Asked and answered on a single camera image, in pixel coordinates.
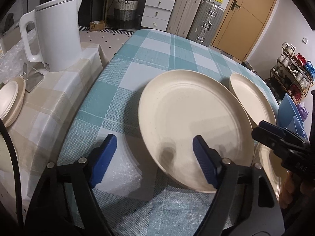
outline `laundry basket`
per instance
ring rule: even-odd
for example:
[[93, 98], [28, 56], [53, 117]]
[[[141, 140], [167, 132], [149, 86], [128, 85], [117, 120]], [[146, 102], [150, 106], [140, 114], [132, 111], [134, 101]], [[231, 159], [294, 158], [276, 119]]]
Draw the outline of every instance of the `laundry basket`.
[[118, 29], [134, 28], [138, 1], [115, 0], [114, 20]]

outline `human hand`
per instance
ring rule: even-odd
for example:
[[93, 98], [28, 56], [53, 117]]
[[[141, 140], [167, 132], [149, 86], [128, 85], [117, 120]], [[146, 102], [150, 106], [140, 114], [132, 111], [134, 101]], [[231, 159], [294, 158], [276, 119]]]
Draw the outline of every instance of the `human hand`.
[[[296, 185], [294, 185], [292, 176], [293, 176], [293, 173], [289, 171], [285, 181], [283, 182], [281, 186], [281, 192], [279, 195], [279, 205], [282, 209], [287, 208], [288, 205], [293, 200], [293, 193], [296, 189]], [[315, 190], [314, 183], [303, 181], [303, 183], [300, 186], [301, 193], [304, 195], [307, 195], [308, 197], [311, 196], [314, 190]]]

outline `door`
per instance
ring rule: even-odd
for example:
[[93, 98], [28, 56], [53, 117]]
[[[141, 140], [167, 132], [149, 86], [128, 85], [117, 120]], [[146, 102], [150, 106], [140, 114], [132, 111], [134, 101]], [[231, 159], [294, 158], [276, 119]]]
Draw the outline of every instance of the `door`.
[[234, 0], [213, 46], [244, 61], [260, 35], [275, 0]]

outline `white drawer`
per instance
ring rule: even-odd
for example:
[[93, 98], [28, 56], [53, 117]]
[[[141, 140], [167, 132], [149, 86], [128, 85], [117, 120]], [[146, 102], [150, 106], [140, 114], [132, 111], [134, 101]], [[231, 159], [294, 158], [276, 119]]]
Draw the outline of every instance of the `white drawer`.
[[162, 20], [159, 18], [152, 18], [148, 16], [142, 16], [141, 26], [158, 29], [161, 31], [165, 31], [167, 27], [168, 21]]
[[145, 6], [143, 15], [169, 21], [171, 13], [172, 13], [171, 11], [168, 11], [165, 9], [152, 7], [152, 6]]
[[172, 11], [175, 0], [146, 0], [145, 4]]

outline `checkered tablecloth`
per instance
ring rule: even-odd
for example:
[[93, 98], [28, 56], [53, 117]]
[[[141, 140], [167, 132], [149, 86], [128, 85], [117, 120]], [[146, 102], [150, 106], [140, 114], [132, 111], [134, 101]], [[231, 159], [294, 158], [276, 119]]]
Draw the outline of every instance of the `checkered tablecloth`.
[[[21, 112], [8, 128], [18, 154], [26, 210], [41, 173], [48, 162], [57, 162], [76, 112], [108, 63], [98, 44], [81, 43], [81, 47], [81, 59], [68, 69], [55, 73], [39, 69], [44, 80], [25, 93]], [[0, 182], [1, 202], [14, 214], [13, 173], [0, 170]]]
[[[187, 190], [174, 183], [157, 168], [141, 139], [141, 92], [151, 79], [174, 69], [198, 71], [226, 87], [233, 72], [245, 75], [266, 95], [277, 114], [276, 100], [263, 80], [232, 59], [172, 34], [137, 31], [87, 95], [57, 163], [69, 164], [86, 156], [109, 133], [117, 137], [117, 150], [102, 182], [93, 189], [115, 235], [193, 235], [213, 199], [213, 194]], [[82, 226], [70, 190], [68, 202], [76, 224]]]

